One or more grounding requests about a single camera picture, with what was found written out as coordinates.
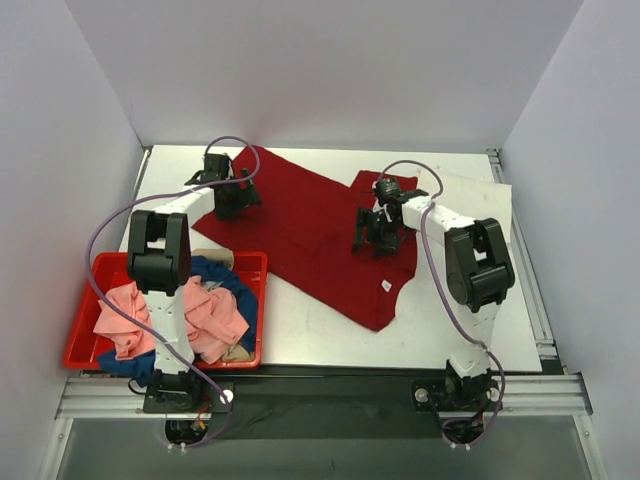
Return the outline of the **dark red t-shirt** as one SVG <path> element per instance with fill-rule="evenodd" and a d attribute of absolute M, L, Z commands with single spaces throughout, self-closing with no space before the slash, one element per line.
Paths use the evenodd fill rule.
<path fill-rule="evenodd" d="M 262 147 L 243 149 L 234 165 L 260 169 L 253 182 L 261 204 L 231 220 L 209 214 L 195 230 L 233 251 L 264 252 L 271 273 L 365 328 L 384 329 L 416 273 L 417 242 L 409 233 L 396 254 L 380 258 L 369 244 L 352 250 L 357 210 L 372 207 L 377 172 L 361 170 L 346 186 Z"/>

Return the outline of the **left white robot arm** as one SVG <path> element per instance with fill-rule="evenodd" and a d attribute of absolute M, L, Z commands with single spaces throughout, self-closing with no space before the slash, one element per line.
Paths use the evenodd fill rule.
<path fill-rule="evenodd" d="M 155 362 L 145 404 L 167 410 L 195 410 L 206 381 L 194 372 L 189 344 L 185 287 L 191 272 L 190 229 L 213 212 L 220 220 L 259 205 L 254 171 L 234 169 L 226 154 L 206 153 L 203 168 L 183 189 L 164 195 L 165 202 L 130 216 L 127 272 L 142 294 L 150 317 L 146 328 L 154 338 Z"/>

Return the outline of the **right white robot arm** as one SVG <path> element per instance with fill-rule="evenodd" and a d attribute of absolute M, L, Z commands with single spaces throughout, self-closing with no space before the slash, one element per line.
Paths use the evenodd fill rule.
<path fill-rule="evenodd" d="M 421 189 L 403 190 L 395 178 L 374 183 L 375 203 L 357 211 L 352 249 L 369 244 L 376 257 L 397 253 L 404 232 L 416 231 L 436 290 L 462 338 L 446 362 L 436 398 L 452 409 L 483 408 L 498 400 L 491 377 L 491 341 L 497 314 L 515 273 L 501 224 L 439 205 Z"/>

